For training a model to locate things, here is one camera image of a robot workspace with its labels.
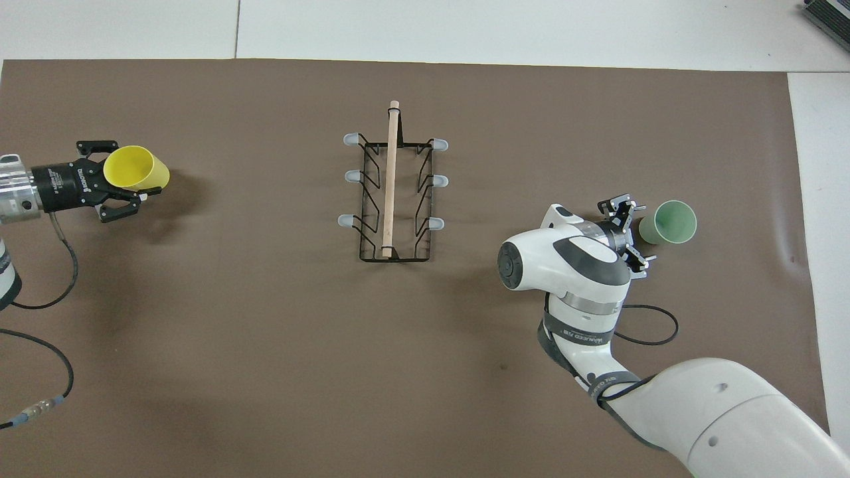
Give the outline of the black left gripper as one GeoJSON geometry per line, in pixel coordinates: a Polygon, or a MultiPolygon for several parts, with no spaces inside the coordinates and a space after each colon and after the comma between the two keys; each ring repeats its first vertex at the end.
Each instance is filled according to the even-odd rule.
{"type": "Polygon", "coordinates": [[[161,187],[152,187],[140,191],[116,190],[107,197],[106,179],[103,168],[106,160],[95,161],[92,155],[106,155],[119,149],[116,140],[77,140],[76,150],[79,158],[73,163],[58,163],[36,166],[31,169],[35,191],[39,195],[39,205],[43,212],[58,212],[82,206],[95,206],[98,220],[109,223],[133,216],[139,212],[141,204],[162,193],[161,187]],[[124,202],[119,206],[110,206],[106,200],[124,202]]]}

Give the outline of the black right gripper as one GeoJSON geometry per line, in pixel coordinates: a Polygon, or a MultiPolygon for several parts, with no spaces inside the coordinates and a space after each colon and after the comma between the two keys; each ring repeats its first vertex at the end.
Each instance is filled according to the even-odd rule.
{"type": "Polygon", "coordinates": [[[657,256],[643,256],[638,249],[629,247],[632,245],[630,227],[636,210],[637,203],[632,200],[631,195],[619,195],[598,202],[598,211],[605,216],[605,221],[614,226],[614,245],[617,252],[624,252],[624,261],[630,269],[630,276],[647,276],[649,264],[657,256]]]}

